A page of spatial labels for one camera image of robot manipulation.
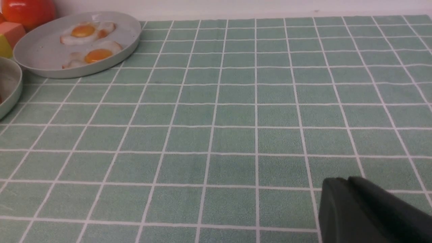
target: orange block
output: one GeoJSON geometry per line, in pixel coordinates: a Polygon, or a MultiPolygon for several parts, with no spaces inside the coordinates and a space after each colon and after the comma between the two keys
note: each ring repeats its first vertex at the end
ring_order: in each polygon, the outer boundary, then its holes
{"type": "Polygon", "coordinates": [[[12,49],[17,42],[25,35],[22,24],[3,22],[0,24],[0,35],[4,35],[12,49]]]}

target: white plate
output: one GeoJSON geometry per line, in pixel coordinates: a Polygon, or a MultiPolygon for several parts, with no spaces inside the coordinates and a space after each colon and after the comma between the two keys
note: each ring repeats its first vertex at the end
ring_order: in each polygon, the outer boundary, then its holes
{"type": "Polygon", "coordinates": [[[140,41],[141,24],[130,15],[119,12],[90,12],[66,16],[46,23],[30,31],[16,44],[13,56],[18,64],[29,71],[47,78],[74,78],[94,74],[110,68],[133,53],[140,41]],[[68,46],[60,43],[62,33],[83,21],[112,21],[116,29],[107,37],[92,43],[68,46]],[[62,69],[69,55],[85,51],[103,41],[116,41],[123,50],[104,60],[82,67],[62,69]]]}
{"type": "Polygon", "coordinates": [[[22,70],[14,61],[0,57],[0,120],[18,102],[22,92],[22,70]]]}

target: toy fried egg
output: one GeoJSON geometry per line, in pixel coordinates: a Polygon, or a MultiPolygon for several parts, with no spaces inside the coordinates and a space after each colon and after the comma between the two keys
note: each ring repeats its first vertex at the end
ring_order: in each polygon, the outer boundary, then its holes
{"type": "Polygon", "coordinates": [[[114,22],[81,22],[70,27],[60,36],[60,43],[82,45],[104,38],[116,28],[114,22]]]}
{"type": "Polygon", "coordinates": [[[92,46],[85,52],[73,52],[69,56],[69,62],[62,66],[63,69],[82,67],[97,61],[116,55],[123,47],[114,41],[104,41],[92,46]]]}

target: oval plate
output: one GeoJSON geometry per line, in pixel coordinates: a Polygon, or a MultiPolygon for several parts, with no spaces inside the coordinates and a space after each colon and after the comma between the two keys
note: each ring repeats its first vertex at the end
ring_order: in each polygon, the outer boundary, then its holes
{"type": "Polygon", "coordinates": [[[16,62],[42,77],[75,78],[108,69],[117,65],[137,48],[140,42],[141,24],[130,15],[119,12],[89,12],[66,16],[46,23],[30,31],[16,44],[13,56],[16,62]],[[73,25],[83,21],[112,21],[117,27],[107,37],[83,45],[63,45],[60,36],[73,25]],[[76,51],[85,51],[92,45],[103,41],[116,41],[123,50],[104,60],[82,67],[62,69],[68,63],[69,55],[76,51]]]}

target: red tomato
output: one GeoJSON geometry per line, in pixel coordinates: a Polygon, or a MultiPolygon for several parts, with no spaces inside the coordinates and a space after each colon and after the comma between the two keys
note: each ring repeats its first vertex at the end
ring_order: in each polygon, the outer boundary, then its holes
{"type": "Polygon", "coordinates": [[[5,22],[5,21],[6,21],[6,19],[4,19],[3,14],[0,13],[0,24],[5,22]]]}
{"type": "Polygon", "coordinates": [[[4,18],[30,31],[56,18],[52,0],[1,0],[4,18]]]}

